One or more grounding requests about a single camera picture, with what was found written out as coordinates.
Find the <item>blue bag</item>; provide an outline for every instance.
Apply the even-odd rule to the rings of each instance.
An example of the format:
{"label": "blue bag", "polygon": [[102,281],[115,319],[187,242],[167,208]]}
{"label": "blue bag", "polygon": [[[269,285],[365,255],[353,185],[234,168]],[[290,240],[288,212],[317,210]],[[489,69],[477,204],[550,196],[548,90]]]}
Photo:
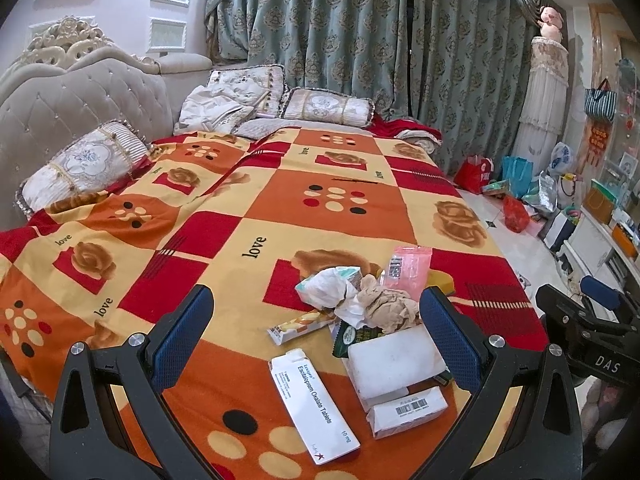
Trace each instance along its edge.
{"label": "blue bag", "polygon": [[522,198],[529,191],[533,179],[533,162],[519,156],[502,159],[502,179],[509,181],[511,194]]}

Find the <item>screw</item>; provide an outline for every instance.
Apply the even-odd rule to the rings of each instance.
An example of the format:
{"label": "screw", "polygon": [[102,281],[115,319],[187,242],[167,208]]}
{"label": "screw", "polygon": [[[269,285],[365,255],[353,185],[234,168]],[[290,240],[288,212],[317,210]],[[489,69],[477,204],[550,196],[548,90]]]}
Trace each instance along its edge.
{"label": "screw", "polygon": [[489,344],[496,348],[502,348],[505,345],[505,341],[501,335],[494,334],[489,336]]}
{"label": "screw", "polygon": [[82,342],[74,343],[73,346],[71,347],[71,353],[73,355],[78,355],[83,350],[84,350],[84,343]]}
{"label": "screw", "polygon": [[145,335],[140,332],[137,332],[129,336],[130,346],[140,346],[144,341],[145,341]]}
{"label": "screw", "polygon": [[556,357],[560,357],[562,355],[562,349],[556,344],[549,345],[549,351]]}

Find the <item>pink plastic wrapper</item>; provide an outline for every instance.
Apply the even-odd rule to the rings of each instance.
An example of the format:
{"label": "pink plastic wrapper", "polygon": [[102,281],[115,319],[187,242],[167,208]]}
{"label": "pink plastic wrapper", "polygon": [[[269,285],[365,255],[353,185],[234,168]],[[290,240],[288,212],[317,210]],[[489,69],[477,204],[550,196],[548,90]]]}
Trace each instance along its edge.
{"label": "pink plastic wrapper", "polygon": [[430,247],[396,247],[380,284],[386,288],[405,290],[414,301],[427,285],[427,275],[431,267]]}

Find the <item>pink plush toy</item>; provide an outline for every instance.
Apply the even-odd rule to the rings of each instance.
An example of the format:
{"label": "pink plush toy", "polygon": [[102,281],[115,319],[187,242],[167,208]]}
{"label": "pink plush toy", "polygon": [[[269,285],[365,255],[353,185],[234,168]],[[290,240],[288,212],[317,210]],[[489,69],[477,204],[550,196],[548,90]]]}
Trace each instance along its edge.
{"label": "pink plush toy", "polygon": [[562,43],[562,16],[553,7],[540,7],[540,36]]}

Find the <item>red bag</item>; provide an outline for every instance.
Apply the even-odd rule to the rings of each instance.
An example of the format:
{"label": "red bag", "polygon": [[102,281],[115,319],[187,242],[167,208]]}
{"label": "red bag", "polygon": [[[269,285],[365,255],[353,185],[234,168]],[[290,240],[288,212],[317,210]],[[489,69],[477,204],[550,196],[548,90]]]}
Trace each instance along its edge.
{"label": "red bag", "polygon": [[482,186],[489,184],[493,170],[494,163],[490,158],[479,155],[469,156],[462,163],[453,182],[462,189],[479,195],[482,193]]}
{"label": "red bag", "polygon": [[521,233],[529,225],[529,213],[524,209],[522,202],[513,196],[507,195],[504,198],[504,224],[514,233]]}

